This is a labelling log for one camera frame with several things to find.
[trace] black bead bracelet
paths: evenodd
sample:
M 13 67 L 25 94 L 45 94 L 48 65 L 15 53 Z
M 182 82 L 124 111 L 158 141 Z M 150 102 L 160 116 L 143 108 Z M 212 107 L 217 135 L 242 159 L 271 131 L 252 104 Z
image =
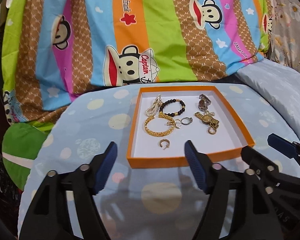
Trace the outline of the black bead bracelet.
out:
M 164 102 L 164 103 L 160 106 L 159 112 L 162 113 L 162 112 L 163 112 L 163 109 L 164 109 L 167 105 L 169 105 L 169 104 L 171 104 L 171 103 L 175 103 L 175 102 L 179 102 L 180 105 L 182 106 L 182 108 L 181 108 L 178 112 L 171 113 L 171 114 L 166 114 L 166 113 L 165 113 L 165 114 L 168 115 L 168 116 L 171 116 L 171 117 L 175 117 L 175 116 L 177 116 L 177 115 L 181 115 L 181 114 L 186 110 L 186 104 L 185 104 L 183 101 L 181 101 L 180 99 L 170 99 L 170 100 Z

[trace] pink polka dot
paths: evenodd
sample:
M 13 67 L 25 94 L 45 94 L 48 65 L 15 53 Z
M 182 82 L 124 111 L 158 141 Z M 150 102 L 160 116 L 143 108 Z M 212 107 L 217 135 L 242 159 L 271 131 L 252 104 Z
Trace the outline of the pink polka dot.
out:
M 120 183 L 124 179 L 124 174 L 121 172 L 116 172 L 112 175 L 112 181 L 114 183 Z

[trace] jewelry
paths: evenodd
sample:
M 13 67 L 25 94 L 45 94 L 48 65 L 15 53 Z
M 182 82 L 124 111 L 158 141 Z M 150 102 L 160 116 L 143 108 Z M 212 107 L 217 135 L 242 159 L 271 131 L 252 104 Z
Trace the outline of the jewelry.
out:
M 200 99 L 200 101 L 199 101 L 199 103 L 198 103 L 198 108 L 199 108 L 200 111 L 202 111 L 202 112 L 207 111 L 208 106 L 211 105 L 210 99 L 209 99 L 207 96 L 205 96 L 204 94 L 201 94 L 201 95 L 199 96 L 199 99 Z
M 151 136 L 155 136 L 155 137 L 163 137 L 163 136 L 167 136 L 168 134 L 172 133 L 173 129 L 175 127 L 177 127 L 175 120 L 171 117 L 168 116 L 167 114 L 163 114 L 163 113 L 159 113 L 159 118 L 164 118 L 167 119 L 168 121 L 170 121 L 171 124 L 167 124 L 167 125 L 172 125 L 172 127 L 164 132 L 153 132 L 151 130 L 149 130 L 149 128 L 147 127 L 147 124 L 154 119 L 154 115 L 151 115 L 147 118 L 147 120 L 145 121 L 145 129 L 146 132 L 148 134 L 150 134 Z
M 162 140 L 160 140 L 160 142 L 159 142 L 159 145 L 160 145 L 161 148 L 162 148 L 162 144 L 161 144 L 161 143 L 163 143 L 163 142 L 167 142 L 167 143 L 168 143 L 168 144 L 166 145 L 166 147 L 165 147 L 163 150 L 165 150 L 165 149 L 167 149 L 167 148 L 170 147 L 170 141 L 167 140 L 167 139 L 162 139 Z
M 146 116 L 150 117 L 152 115 L 156 115 L 161 104 L 161 95 L 157 95 L 152 106 L 146 110 Z
M 194 114 L 195 117 L 199 118 L 204 124 L 210 126 L 208 128 L 208 133 L 215 134 L 217 132 L 217 128 L 219 127 L 219 121 L 214 119 L 214 112 L 205 111 L 204 114 L 200 114 L 196 112 Z
M 175 102 L 179 102 L 181 104 L 182 108 L 178 112 L 176 112 L 176 113 L 171 113 L 171 114 L 167 114 L 167 115 L 171 116 L 171 117 L 175 117 L 177 115 L 181 115 L 186 110 L 186 104 L 183 101 L 181 101 L 180 99 L 170 99 L 170 100 L 164 102 L 160 106 L 159 113 L 162 113 L 162 111 L 165 108 L 165 106 L 167 106 L 168 104 L 171 104 L 171 103 L 175 103 Z
M 189 124 L 192 123 L 193 119 L 192 119 L 192 117 L 184 117 L 184 118 L 182 118 L 181 120 L 180 120 L 180 119 L 176 119 L 175 121 L 176 121 L 176 122 L 177 122 L 177 121 L 180 121 L 181 124 L 183 124 L 183 125 L 189 125 Z

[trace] bolt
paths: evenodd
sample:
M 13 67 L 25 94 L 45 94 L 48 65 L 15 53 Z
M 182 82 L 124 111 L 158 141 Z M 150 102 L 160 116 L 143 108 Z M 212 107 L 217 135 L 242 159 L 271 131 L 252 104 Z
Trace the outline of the bolt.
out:
M 252 170 L 252 169 L 247 169 L 247 170 L 246 170 L 246 173 L 247 173 L 248 175 L 254 175 L 254 174 L 255 174 L 254 170 Z
M 268 171 L 274 171 L 274 166 L 271 166 L 271 165 L 270 165 L 270 166 L 268 166 L 267 168 L 268 168 Z
M 215 170 L 221 170 L 222 166 L 219 163 L 213 163 L 212 168 L 214 168 Z
M 80 170 L 82 171 L 87 171 L 90 168 L 89 164 L 82 164 L 80 166 Z
M 49 177 L 53 177 L 53 176 L 55 176 L 56 174 L 57 174 L 56 171 L 49 171 L 49 172 L 47 173 L 47 175 L 48 175 Z
M 266 187 L 266 192 L 267 192 L 267 194 L 273 193 L 273 188 L 272 187 Z

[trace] floral curtain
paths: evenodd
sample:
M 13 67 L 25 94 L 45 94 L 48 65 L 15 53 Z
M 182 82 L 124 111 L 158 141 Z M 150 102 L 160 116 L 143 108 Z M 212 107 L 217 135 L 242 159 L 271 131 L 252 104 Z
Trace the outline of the floral curtain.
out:
M 300 2 L 271 0 L 273 21 L 271 60 L 300 73 Z

